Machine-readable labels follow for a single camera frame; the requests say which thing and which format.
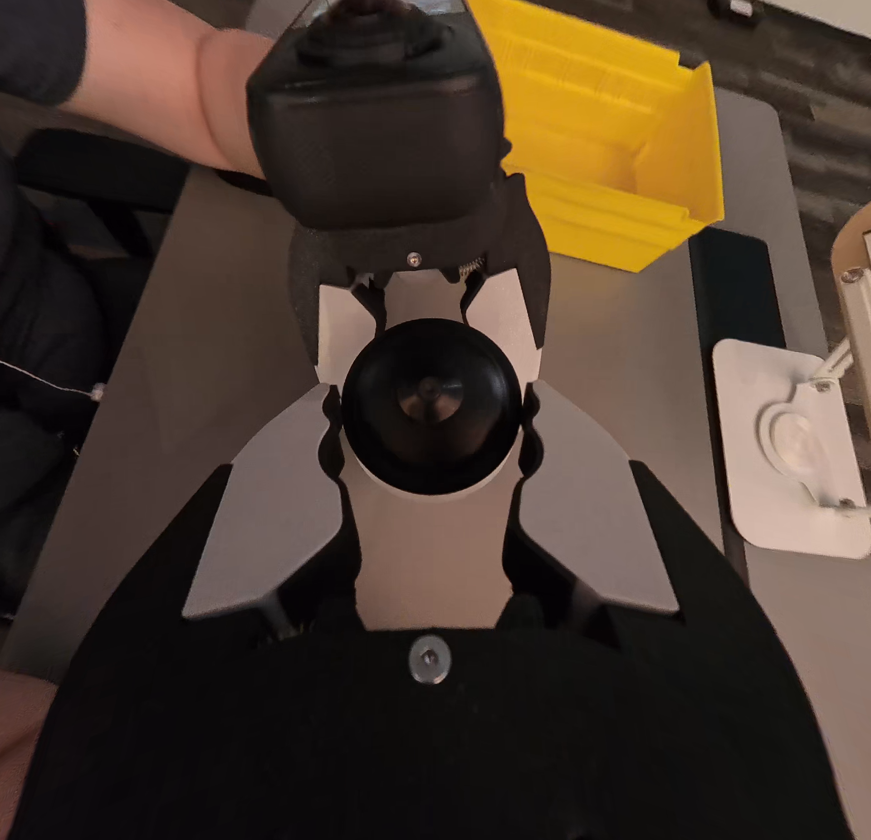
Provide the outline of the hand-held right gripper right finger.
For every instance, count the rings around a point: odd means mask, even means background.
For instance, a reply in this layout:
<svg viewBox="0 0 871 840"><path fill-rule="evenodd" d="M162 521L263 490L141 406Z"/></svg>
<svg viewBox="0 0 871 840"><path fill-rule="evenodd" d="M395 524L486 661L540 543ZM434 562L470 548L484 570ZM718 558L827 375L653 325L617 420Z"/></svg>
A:
<svg viewBox="0 0 871 840"><path fill-rule="evenodd" d="M505 550L516 539L595 604L679 611L628 455L545 382L527 387L518 464Z"/></svg>

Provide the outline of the white plastic bottle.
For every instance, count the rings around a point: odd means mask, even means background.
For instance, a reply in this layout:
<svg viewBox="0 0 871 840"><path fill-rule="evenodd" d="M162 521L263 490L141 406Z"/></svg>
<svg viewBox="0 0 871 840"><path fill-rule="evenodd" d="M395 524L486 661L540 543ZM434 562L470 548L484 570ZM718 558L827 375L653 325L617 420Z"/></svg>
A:
<svg viewBox="0 0 871 840"><path fill-rule="evenodd" d="M514 447L517 421L425 425L346 421L348 446L364 474L399 496L446 498L472 493L502 469Z"/></svg>

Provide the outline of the yellow plastic bin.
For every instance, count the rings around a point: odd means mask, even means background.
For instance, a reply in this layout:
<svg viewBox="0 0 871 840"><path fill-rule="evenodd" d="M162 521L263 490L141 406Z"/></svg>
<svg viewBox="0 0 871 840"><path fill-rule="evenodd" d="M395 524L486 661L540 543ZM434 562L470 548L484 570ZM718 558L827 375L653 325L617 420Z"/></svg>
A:
<svg viewBox="0 0 871 840"><path fill-rule="evenodd" d="M640 272L724 219L710 65L525 0L466 0L504 97L508 174L551 253Z"/></svg>

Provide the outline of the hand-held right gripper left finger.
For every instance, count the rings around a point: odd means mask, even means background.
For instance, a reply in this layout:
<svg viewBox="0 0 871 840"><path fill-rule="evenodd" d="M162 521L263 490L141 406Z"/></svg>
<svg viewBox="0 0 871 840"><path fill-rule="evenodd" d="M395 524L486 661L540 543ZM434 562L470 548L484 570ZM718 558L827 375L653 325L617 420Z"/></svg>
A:
<svg viewBox="0 0 871 840"><path fill-rule="evenodd" d="M318 385L234 457L183 606L187 620L244 610L312 620L353 590L361 550L347 487L335 386Z"/></svg>

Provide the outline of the person's left forearm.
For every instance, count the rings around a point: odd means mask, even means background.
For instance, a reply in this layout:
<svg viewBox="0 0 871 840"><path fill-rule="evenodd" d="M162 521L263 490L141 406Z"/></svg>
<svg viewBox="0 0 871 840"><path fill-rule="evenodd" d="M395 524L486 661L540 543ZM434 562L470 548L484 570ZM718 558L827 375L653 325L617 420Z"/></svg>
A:
<svg viewBox="0 0 871 840"><path fill-rule="evenodd" d="M168 0L83 3L83 72L61 110L215 170L263 177L246 84L272 40L213 28Z"/></svg>

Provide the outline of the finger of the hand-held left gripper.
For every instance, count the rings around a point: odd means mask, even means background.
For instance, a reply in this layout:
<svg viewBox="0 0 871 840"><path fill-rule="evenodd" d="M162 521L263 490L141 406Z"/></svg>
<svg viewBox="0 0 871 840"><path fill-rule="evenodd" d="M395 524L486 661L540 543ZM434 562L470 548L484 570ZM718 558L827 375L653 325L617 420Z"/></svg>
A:
<svg viewBox="0 0 871 840"><path fill-rule="evenodd" d="M314 369L321 384L343 386L356 357L386 331L385 290L373 275L361 275L349 287L323 283L318 295Z"/></svg>
<svg viewBox="0 0 871 840"><path fill-rule="evenodd" d="M465 278L463 322L488 337L507 357L519 386L539 377L542 347L536 344L517 271Z"/></svg>

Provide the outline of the black bottle lid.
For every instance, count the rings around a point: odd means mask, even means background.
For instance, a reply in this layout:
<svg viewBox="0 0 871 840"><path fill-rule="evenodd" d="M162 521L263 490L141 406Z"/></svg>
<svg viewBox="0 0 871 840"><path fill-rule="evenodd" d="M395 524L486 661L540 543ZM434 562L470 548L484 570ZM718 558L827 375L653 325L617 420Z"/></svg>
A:
<svg viewBox="0 0 871 840"><path fill-rule="evenodd" d="M521 387L484 334L441 318L400 323L356 357L341 392L346 421L425 425L521 424Z"/></svg>

